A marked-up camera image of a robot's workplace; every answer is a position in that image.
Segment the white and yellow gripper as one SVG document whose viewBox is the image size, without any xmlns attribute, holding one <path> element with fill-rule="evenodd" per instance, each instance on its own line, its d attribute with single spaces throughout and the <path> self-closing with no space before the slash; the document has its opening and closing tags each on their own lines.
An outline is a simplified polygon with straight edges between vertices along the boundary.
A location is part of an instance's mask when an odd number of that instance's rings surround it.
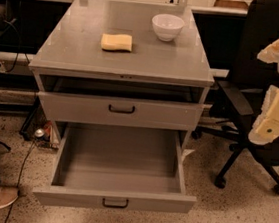
<svg viewBox="0 0 279 223">
<path fill-rule="evenodd" d="M 248 135 L 252 143 L 264 145 L 279 137 L 279 88 L 271 85 L 262 103 L 261 114 L 256 118 Z"/>
</svg>

